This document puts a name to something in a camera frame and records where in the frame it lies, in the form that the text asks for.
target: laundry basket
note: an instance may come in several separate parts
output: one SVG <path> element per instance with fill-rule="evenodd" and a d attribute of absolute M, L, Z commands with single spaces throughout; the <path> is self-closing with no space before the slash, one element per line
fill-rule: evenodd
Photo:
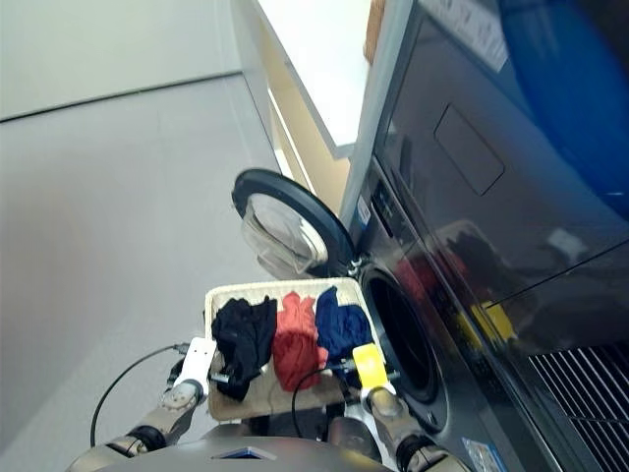
<path fill-rule="evenodd" d="M 216 313 L 231 298 L 244 298 L 251 304 L 258 304 L 265 296 L 275 298 L 281 307 L 282 298 L 295 291 L 300 297 L 310 296 L 316 299 L 328 288 L 337 288 L 336 297 L 339 305 L 355 304 L 360 306 L 367 316 L 372 329 L 372 338 L 382 353 L 372 317 L 367 308 L 360 285 L 353 278 L 318 278 L 312 280 L 283 280 L 277 282 L 248 283 L 243 285 L 227 285 L 214 288 L 205 295 L 205 336 L 211 337 L 211 324 Z M 223 357 L 217 351 L 212 360 L 211 371 L 217 373 L 223 367 Z M 297 395 L 296 408 L 299 410 L 316 408 L 330 403 L 343 401 L 338 380 L 330 375 L 321 375 L 318 384 L 300 390 Z M 284 391 L 273 370 L 273 361 L 262 368 L 262 374 L 252 380 L 245 399 L 234 400 L 223 395 L 216 383 L 210 383 L 209 412 L 218 421 L 254 418 L 256 416 L 285 413 L 291 410 L 292 392 Z"/>

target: cable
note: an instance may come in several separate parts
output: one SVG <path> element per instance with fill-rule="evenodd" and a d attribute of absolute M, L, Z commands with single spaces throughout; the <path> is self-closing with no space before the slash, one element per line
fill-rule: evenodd
<path fill-rule="evenodd" d="M 323 367 L 321 369 L 316 369 L 314 371 L 308 372 L 297 382 L 297 386 L 293 390 L 293 400 L 291 401 L 291 415 L 293 416 L 293 425 L 295 426 L 295 431 L 297 432 L 297 436 L 299 438 L 303 438 L 304 436 L 302 435 L 302 430 L 299 429 L 299 425 L 297 424 L 297 412 L 295 411 L 295 400 L 297 399 L 297 392 L 299 391 L 299 387 L 302 386 L 307 378 L 312 377 L 316 374 L 320 374 L 326 369 L 328 368 Z"/>
<path fill-rule="evenodd" d="M 327 371 L 327 370 L 331 370 L 331 371 L 344 370 L 344 371 L 348 372 L 348 371 L 353 371 L 355 369 L 356 369 L 356 364 L 355 364 L 354 360 L 347 359 L 347 360 L 341 361 L 339 364 L 327 364 L 325 367 L 323 367 L 321 369 L 316 369 L 314 371 L 310 371 L 307 374 L 305 374 L 297 382 L 297 387 L 293 390 L 293 399 L 291 400 L 291 415 L 293 417 L 293 426 L 295 427 L 295 431 L 297 432 L 297 436 L 299 438 L 303 438 L 304 437 L 304 436 L 302 436 L 302 431 L 299 429 L 299 425 L 297 424 L 297 412 L 295 410 L 295 400 L 297 399 L 297 392 L 299 391 L 299 387 L 302 386 L 302 384 L 306 381 L 307 378 L 309 378 L 311 376 L 314 376 L 316 374 L 320 374 L 323 371 Z"/>
<path fill-rule="evenodd" d="M 141 364 L 142 362 L 144 362 L 146 359 L 149 359 L 149 358 L 151 358 L 153 356 L 156 356 L 157 354 L 160 354 L 162 352 L 170 351 L 171 349 L 178 351 L 180 354 L 186 354 L 186 352 L 188 350 L 188 346 L 190 346 L 190 344 L 188 344 L 188 343 L 172 344 L 170 346 L 162 347 L 160 349 L 157 349 L 156 351 L 148 353 L 145 356 L 143 356 L 140 359 L 138 359 L 136 362 L 134 362 L 127 369 L 125 369 L 122 372 L 122 374 L 120 374 L 116 378 L 116 380 L 111 383 L 111 385 L 105 390 L 105 392 L 100 397 L 100 400 L 98 401 L 98 404 L 96 405 L 96 409 L 94 410 L 94 414 L 91 417 L 91 426 L 89 427 L 89 447 L 94 447 L 96 445 L 96 422 L 98 421 L 98 413 L 100 413 L 100 408 L 102 408 L 102 404 L 104 403 L 105 399 L 107 398 L 107 395 L 111 392 L 111 390 L 113 390 L 114 386 L 116 386 L 116 384 L 123 377 L 125 377 L 129 373 L 129 371 L 131 371 L 138 364 Z"/>

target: label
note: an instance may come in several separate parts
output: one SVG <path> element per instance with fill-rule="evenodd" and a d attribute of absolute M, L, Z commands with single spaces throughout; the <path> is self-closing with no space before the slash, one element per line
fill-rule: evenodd
<path fill-rule="evenodd" d="M 490 444 L 461 438 L 477 472 L 507 472 L 498 452 Z"/>
<path fill-rule="evenodd" d="M 358 197 L 358 203 L 356 205 L 356 213 L 358 214 L 358 220 L 361 222 L 361 226 L 365 228 L 367 223 L 370 222 L 370 218 L 372 217 L 372 213 L 370 212 L 370 208 L 365 203 L 365 199 L 362 195 Z"/>
<path fill-rule="evenodd" d="M 507 62 L 507 47 L 497 15 L 476 0 L 419 0 L 447 30 L 495 72 Z"/>

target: blue clothing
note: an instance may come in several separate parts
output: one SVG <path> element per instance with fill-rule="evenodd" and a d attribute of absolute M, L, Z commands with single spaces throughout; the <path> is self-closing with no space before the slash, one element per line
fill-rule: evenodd
<path fill-rule="evenodd" d="M 351 357 L 352 349 L 372 342 L 370 323 L 358 305 L 338 305 L 336 287 L 330 287 L 316 300 L 314 323 L 317 344 L 327 349 L 327 362 Z"/>

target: red cloth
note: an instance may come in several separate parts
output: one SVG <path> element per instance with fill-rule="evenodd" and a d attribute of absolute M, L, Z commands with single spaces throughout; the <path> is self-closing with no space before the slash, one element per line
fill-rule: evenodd
<path fill-rule="evenodd" d="M 286 391 L 293 391 L 305 374 L 322 368 L 327 360 L 327 351 L 316 345 L 314 304 L 314 298 L 300 300 L 297 293 L 291 292 L 282 300 L 284 311 L 277 312 L 271 351 L 275 375 Z M 301 389 L 318 382 L 319 376 L 311 376 L 302 383 Z"/>

